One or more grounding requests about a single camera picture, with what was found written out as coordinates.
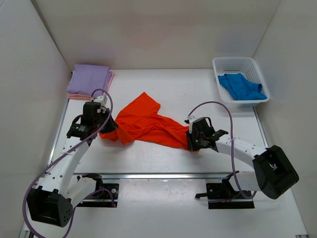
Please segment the orange t-shirt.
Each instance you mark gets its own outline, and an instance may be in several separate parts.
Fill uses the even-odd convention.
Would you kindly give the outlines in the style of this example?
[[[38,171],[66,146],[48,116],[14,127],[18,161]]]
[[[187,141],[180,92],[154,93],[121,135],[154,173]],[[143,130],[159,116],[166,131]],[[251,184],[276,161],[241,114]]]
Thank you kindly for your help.
[[[99,135],[102,139],[119,140],[123,145],[140,140],[187,150],[185,132],[189,127],[159,115],[159,110],[160,104],[144,92],[119,112],[115,131]]]

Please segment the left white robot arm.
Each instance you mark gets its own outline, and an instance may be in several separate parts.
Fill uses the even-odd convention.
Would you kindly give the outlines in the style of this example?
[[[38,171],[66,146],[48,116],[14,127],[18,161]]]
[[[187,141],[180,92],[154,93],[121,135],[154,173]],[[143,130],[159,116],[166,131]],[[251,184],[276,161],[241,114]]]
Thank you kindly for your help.
[[[33,221],[63,228],[79,203],[102,195],[104,185],[99,174],[86,173],[78,176],[76,184],[69,184],[81,158],[102,129],[117,129],[111,109],[99,100],[86,102],[66,134],[61,159],[54,160],[38,187],[27,192],[26,204]]]

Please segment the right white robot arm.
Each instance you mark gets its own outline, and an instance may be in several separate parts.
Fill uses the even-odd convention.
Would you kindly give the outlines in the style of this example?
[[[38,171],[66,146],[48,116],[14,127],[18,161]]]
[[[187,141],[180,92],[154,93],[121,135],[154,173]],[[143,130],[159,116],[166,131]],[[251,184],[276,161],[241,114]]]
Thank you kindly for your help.
[[[277,199],[299,181],[299,175],[279,146],[257,146],[234,138],[225,130],[216,131],[208,117],[188,117],[186,132],[188,149],[192,152],[212,149],[238,159],[253,168],[251,172],[235,169],[221,181],[222,194],[227,198],[241,195],[249,198],[248,192],[261,191],[270,199]]]

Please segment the folded pink t-shirt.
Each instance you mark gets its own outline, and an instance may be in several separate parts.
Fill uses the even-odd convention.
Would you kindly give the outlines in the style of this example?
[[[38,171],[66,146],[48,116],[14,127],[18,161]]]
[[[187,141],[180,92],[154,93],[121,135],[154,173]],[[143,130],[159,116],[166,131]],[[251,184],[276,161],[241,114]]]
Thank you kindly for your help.
[[[107,83],[107,90],[110,89],[114,76],[115,76],[114,72],[111,71],[111,75]],[[91,96],[85,95],[85,94],[78,94],[78,93],[68,93],[67,98],[73,99],[73,100],[88,100],[89,101],[91,99]]]

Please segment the folded purple t-shirt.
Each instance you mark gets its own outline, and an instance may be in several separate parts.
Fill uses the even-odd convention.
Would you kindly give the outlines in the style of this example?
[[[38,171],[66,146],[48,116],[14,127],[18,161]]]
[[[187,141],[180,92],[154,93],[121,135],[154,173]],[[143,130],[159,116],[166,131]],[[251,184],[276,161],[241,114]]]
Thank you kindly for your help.
[[[107,91],[110,75],[111,71],[108,66],[76,64],[67,92],[91,96],[96,89]]]

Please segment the blue t-shirt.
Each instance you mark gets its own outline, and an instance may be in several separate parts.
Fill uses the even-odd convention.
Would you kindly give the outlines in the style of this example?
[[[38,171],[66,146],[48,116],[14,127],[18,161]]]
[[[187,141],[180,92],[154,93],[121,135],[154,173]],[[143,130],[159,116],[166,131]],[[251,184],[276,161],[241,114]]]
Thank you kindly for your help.
[[[220,85],[228,90],[234,100],[251,101],[267,99],[267,96],[262,93],[262,84],[248,81],[241,73],[224,74],[218,76],[218,80]]]

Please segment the white plastic basket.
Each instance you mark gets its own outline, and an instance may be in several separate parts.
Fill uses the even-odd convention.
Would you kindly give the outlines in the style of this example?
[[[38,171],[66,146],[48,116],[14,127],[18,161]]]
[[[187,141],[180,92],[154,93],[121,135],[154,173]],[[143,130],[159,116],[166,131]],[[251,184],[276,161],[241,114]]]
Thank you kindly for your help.
[[[212,60],[215,80],[218,86],[220,98],[230,108],[254,107],[259,103],[268,102],[269,92],[263,74],[257,63],[250,57],[217,57]],[[241,74],[249,82],[261,84],[261,93],[266,96],[261,100],[235,100],[230,92],[220,84],[219,78],[225,74]]]

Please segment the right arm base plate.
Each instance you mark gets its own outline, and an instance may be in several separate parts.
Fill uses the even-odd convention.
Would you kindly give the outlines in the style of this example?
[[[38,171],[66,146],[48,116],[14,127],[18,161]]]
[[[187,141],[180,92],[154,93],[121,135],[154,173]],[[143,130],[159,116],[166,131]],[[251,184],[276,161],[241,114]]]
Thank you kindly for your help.
[[[195,199],[207,198],[208,209],[254,209],[252,199],[246,199],[240,191],[235,191],[229,182],[233,173],[221,179],[221,182],[207,182],[206,192],[197,193]]]

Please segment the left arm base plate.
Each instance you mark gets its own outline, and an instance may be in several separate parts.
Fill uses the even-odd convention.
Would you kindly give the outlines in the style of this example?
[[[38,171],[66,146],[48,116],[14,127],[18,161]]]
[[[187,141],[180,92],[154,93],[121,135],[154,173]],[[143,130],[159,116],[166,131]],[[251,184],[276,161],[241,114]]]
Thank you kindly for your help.
[[[77,207],[101,207],[116,208],[119,192],[119,184],[113,182],[105,182],[103,177],[96,173],[86,173],[77,176],[80,181],[83,178],[93,179],[96,182],[95,193],[89,195]]]

